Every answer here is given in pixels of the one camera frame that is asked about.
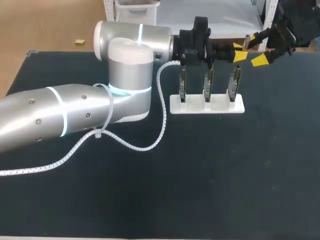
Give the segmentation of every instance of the dark table surface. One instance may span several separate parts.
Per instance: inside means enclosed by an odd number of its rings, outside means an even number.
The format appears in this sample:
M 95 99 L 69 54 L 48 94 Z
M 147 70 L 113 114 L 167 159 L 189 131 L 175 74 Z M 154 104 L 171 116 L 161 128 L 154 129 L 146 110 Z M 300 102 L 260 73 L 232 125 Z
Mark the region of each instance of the dark table surface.
M 256 68 L 247 60 L 244 114 L 168 114 L 149 152 L 91 137 L 52 171 L 1 177 L 0 236 L 319 239 L 319 63 L 318 53 Z M 216 93 L 225 93 L 233 68 L 216 62 Z M 201 92 L 205 70 L 190 68 L 189 93 Z M 25 59 L 8 94 L 107 82 L 107 64 L 93 53 L 39 52 Z M 161 82 L 169 109 L 179 67 L 164 70 Z M 153 86 L 146 119 L 108 129 L 137 146 L 153 143 L 162 123 Z M 83 134 L 2 153 L 0 169 L 53 163 Z

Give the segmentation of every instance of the wooden floor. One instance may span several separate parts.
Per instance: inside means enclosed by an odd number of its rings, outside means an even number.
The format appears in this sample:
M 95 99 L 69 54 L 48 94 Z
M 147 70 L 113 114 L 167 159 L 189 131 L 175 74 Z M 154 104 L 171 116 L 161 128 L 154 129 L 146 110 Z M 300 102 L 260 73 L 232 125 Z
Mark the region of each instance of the wooden floor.
M 106 20 L 103 0 L 0 0 L 0 98 L 28 50 L 93 52 L 101 20 Z M 75 45 L 76 39 L 84 45 Z M 313 45 L 301 51 L 314 52 Z

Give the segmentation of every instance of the metal screw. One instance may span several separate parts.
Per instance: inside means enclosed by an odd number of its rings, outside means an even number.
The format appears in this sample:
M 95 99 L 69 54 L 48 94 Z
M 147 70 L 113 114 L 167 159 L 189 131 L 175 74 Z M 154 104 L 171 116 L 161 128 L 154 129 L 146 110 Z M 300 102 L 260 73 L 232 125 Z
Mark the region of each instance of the metal screw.
M 40 118 L 38 118 L 37 120 L 35 120 L 35 124 L 40 125 L 42 123 L 42 120 Z

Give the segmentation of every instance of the screw hole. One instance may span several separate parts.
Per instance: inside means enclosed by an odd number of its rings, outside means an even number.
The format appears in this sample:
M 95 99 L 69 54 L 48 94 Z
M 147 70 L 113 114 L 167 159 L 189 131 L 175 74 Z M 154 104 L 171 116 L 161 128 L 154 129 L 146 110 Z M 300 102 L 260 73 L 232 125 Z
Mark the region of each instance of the screw hole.
M 157 53 L 154 57 L 156 60 L 160 60 L 162 58 L 162 55 Z

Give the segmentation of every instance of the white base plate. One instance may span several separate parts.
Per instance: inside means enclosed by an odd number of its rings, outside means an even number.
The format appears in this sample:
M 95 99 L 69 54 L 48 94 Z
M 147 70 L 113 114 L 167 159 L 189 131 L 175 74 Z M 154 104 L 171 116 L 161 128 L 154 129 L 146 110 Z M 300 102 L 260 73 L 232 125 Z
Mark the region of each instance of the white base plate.
M 185 103 L 180 95 L 170 96 L 170 113 L 172 114 L 243 114 L 244 102 L 240 94 L 235 102 L 230 102 L 228 94 L 211 94 L 211 101 L 205 102 L 203 94 L 186 94 Z

